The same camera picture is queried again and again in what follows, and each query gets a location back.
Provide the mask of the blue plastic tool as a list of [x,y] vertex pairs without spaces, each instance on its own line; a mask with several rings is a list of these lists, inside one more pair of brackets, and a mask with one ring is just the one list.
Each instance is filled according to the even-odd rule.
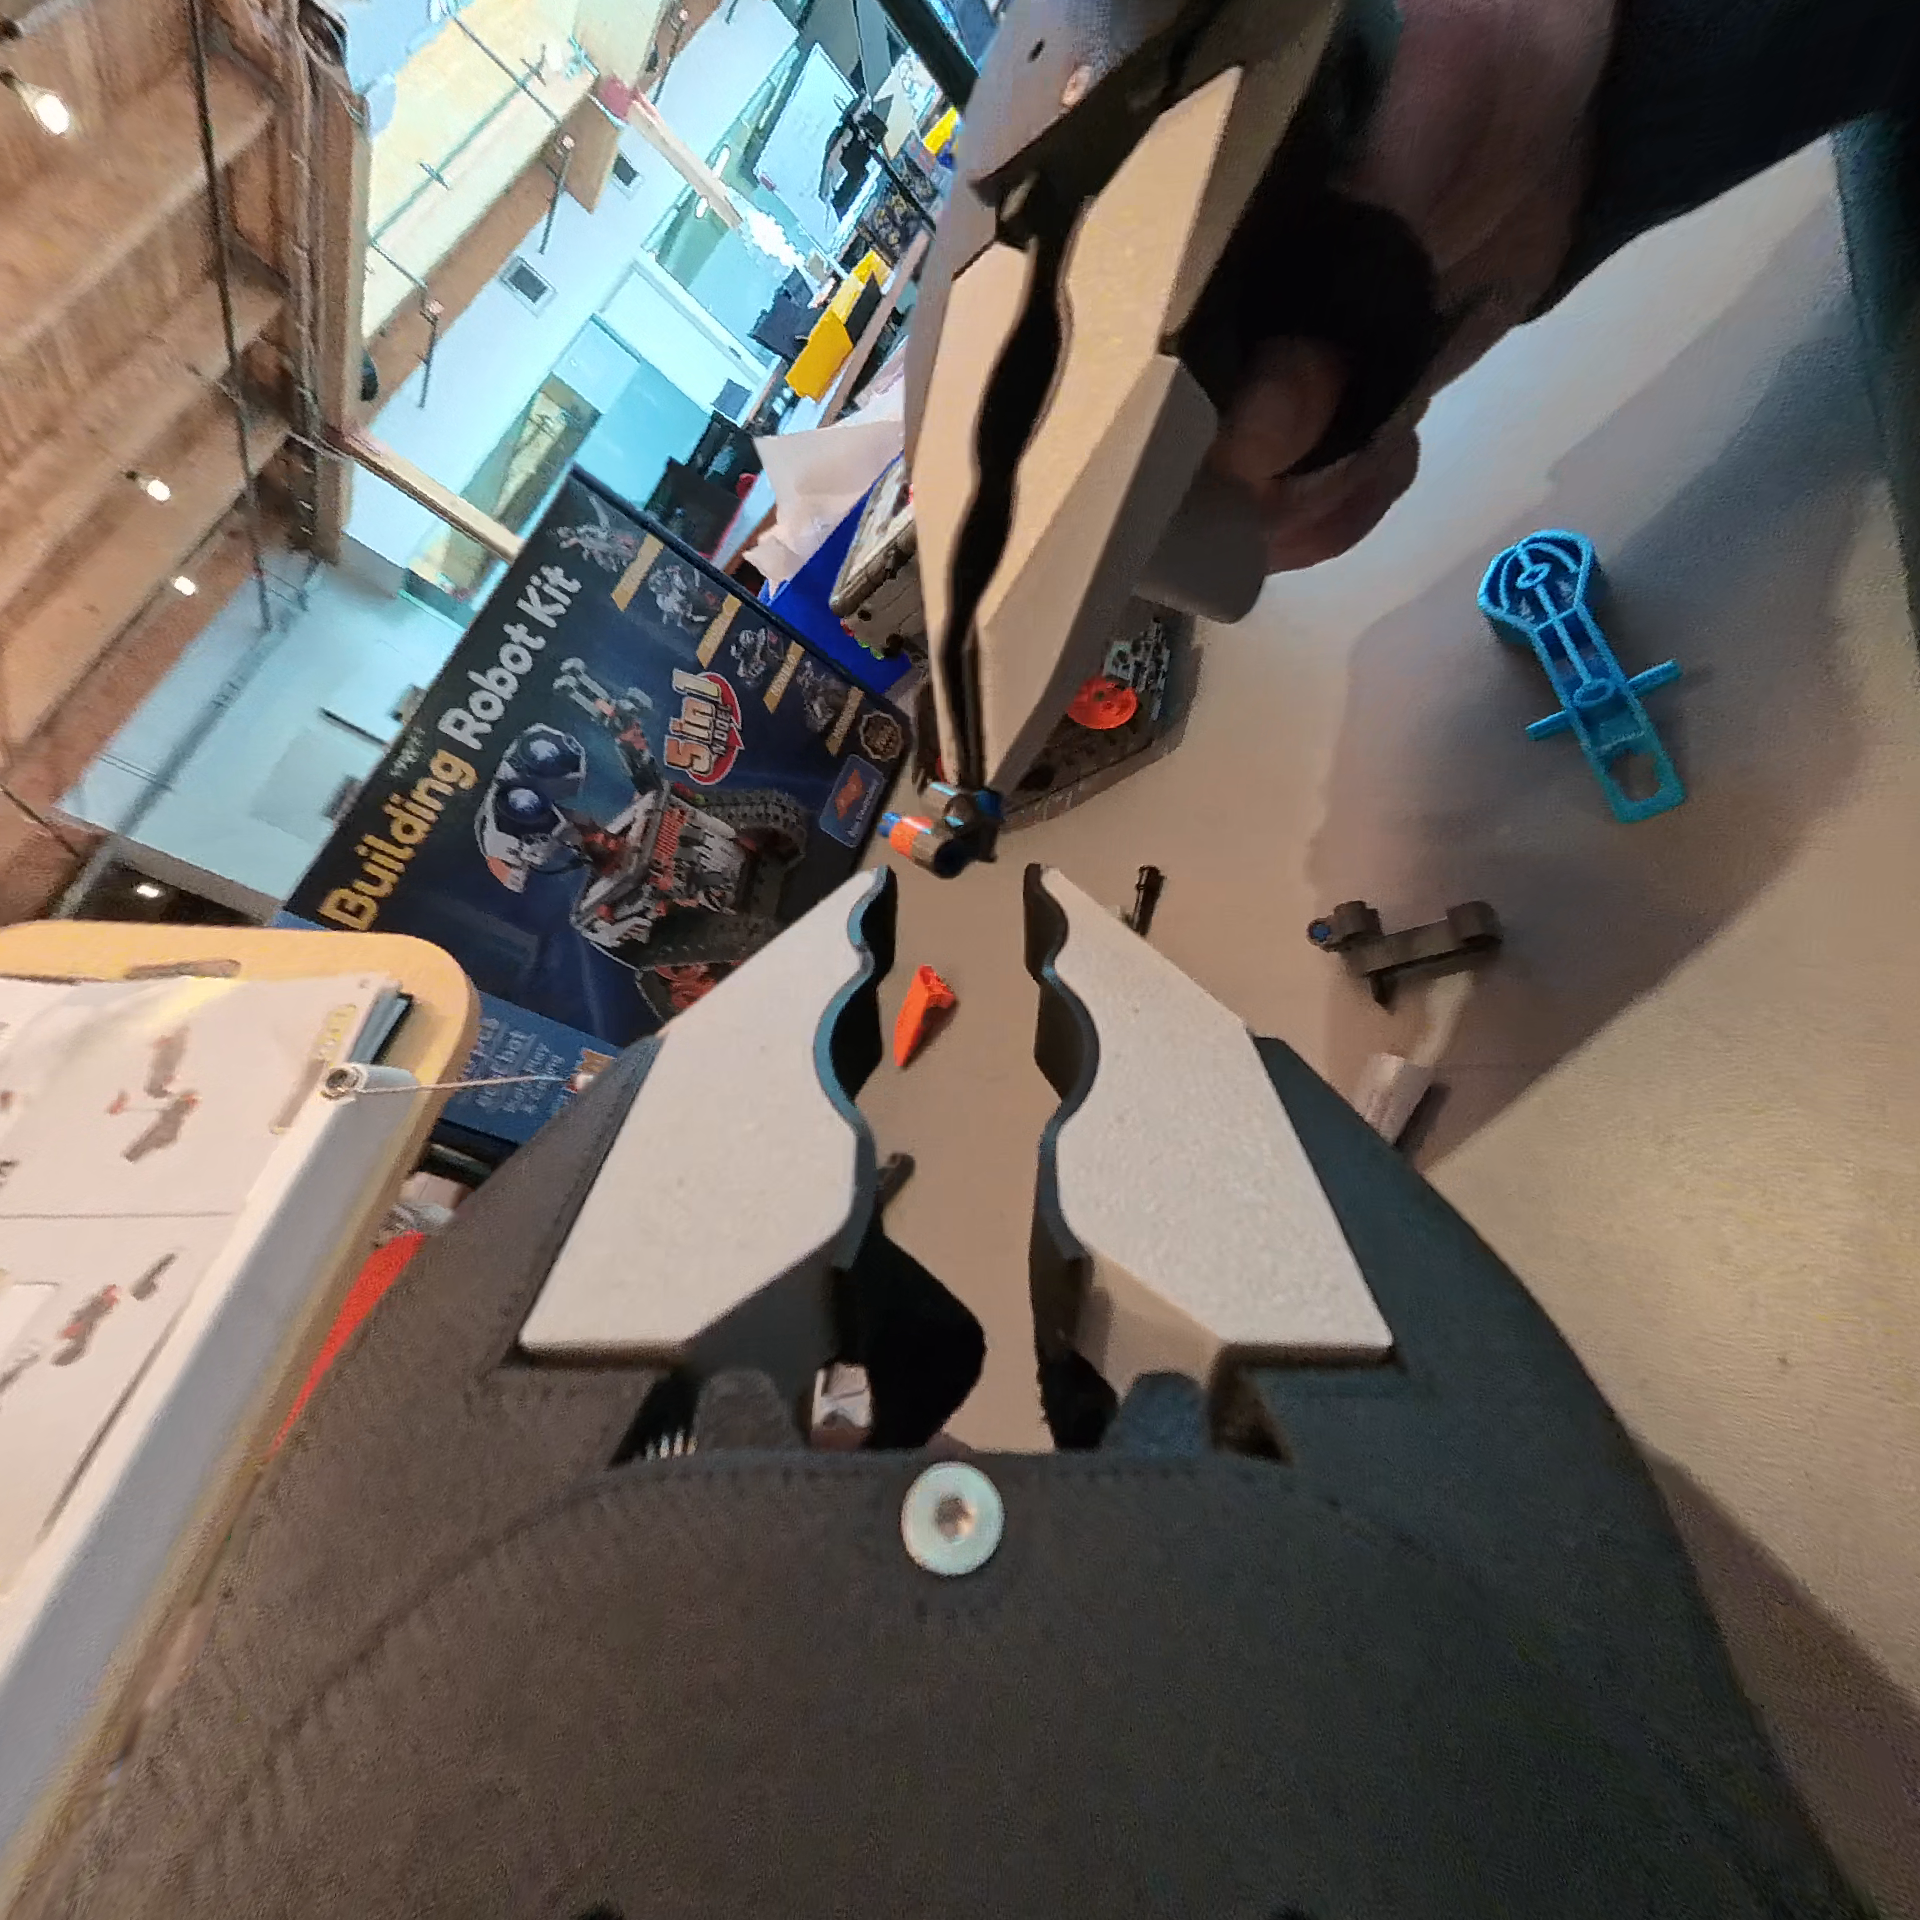
[[1536,529],[1503,547],[1477,582],[1489,631],[1544,669],[1552,709],[1532,742],[1568,737],[1620,825],[1662,820],[1690,799],[1649,699],[1682,681],[1678,660],[1627,674],[1599,618],[1603,566],[1575,529]]

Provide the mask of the person's right hand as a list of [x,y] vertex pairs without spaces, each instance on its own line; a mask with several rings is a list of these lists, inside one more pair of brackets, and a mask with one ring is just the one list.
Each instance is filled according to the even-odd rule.
[[1332,347],[1266,341],[1212,444],[1260,511],[1264,572],[1354,551],[1415,487],[1433,401],[1544,303],[1588,183],[1597,88],[1614,5],[1403,5],[1386,88],[1351,192],[1393,211],[1435,266],[1451,337],[1351,459],[1303,470],[1332,425]]

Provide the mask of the dark blue toy box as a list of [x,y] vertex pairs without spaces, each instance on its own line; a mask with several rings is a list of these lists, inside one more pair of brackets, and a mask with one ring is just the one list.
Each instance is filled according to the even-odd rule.
[[572,470],[280,924],[466,969],[478,1044],[435,1140],[498,1166],[858,871],[916,683]]

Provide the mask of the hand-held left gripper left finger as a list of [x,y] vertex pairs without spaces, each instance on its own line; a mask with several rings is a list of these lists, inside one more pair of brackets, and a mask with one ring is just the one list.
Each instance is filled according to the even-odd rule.
[[526,1402],[622,1430],[650,1388],[749,1381],[780,1430],[805,1427],[879,1213],[858,1093],[893,931],[893,875],[855,875],[535,1140],[517,1166]]

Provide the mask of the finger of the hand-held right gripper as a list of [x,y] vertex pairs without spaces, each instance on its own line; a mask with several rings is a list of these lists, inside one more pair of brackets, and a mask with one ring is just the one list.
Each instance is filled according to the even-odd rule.
[[1057,265],[1043,237],[938,237],[906,341],[934,775],[948,787],[1005,787],[989,742],[977,616],[1059,359]]
[[971,790],[1009,795],[1136,588],[1241,622],[1264,586],[1250,494],[1206,470],[1220,402],[1174,336],[1271,159],[1271,65],[1174,106],[1079,211],[1054,312],[1059,360],[971,612]]

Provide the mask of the blue storage bin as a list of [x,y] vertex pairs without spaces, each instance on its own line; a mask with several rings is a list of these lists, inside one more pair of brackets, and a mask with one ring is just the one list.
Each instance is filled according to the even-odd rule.
[[796,636],[823,657],[840,660],[844,669],[855,669],[865,657],[844,622],[832,612],[832,593],[840,588],[850,541],[855,516],[844,516],[800,572],[782,586],[763,586],[762,593],[762,601],[794,627]]

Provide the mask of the orange grey connector assembly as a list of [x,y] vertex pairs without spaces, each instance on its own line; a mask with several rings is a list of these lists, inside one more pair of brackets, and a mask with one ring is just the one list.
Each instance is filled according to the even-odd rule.
[[881,816],[881,841],[935,878],[997,859],[1005,803],[993,790],[929,779],[906,809]]

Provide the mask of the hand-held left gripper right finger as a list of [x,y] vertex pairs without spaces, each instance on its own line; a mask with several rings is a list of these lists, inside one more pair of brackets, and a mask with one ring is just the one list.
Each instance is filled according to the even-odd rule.
[[1109,1392],[1382,1366],[1393,1338],[1258,1041],[1062,871],[1022,886],[1038,1144],[1038,1354]]

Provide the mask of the instruction booklet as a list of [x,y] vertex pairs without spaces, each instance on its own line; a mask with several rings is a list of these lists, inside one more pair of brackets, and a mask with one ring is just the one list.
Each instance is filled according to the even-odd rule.
[[384,974],[4,981],[4,1857],[393,1164],[405,1009]]

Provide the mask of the white crumpled paper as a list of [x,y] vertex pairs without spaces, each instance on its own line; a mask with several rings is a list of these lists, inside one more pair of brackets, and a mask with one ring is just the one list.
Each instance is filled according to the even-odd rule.
[[762,474],[772,485],[772,520],[743,551],[767,588],[787,586],[862,511],[884,468],[902,451],[902,416],[858,412],[832,425],[758,439]]

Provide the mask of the yellow storage bin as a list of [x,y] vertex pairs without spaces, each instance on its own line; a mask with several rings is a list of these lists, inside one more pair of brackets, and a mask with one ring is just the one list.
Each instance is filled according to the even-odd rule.
[[879,318],[884,286],[892,281],[888,260],[870,251],[832,298],[811,317],[802,347],[787,367],[787,388],[802,401],[823,401],[858,347],[865,330]]

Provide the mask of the pale wooden book stand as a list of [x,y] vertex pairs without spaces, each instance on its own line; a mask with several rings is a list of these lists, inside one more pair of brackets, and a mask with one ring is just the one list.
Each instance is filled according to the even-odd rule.
[[8,977],[128,981],[207,974],[231,977],[384,974],[413,1002],[384,1064],[429,1093],[402,1127],[402,1152],[421,1164],[478,1041],[481,1005],[462,965],[410,937],[330,934],[283,925],[177,925],[39,921],[4,925]]

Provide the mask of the dark grey crank liftarm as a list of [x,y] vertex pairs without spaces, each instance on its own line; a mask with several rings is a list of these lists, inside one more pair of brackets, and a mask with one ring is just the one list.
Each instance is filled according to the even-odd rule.
[[1503,946],[1503,925],[1489,901],[1451,908],[1443,921],[1384,931],[1366,901],[1336,904],[1307,925],[1309,946],[1343,960],[1346,973],[1386,1012],[1403,977],[1445,974],[1477,965]]

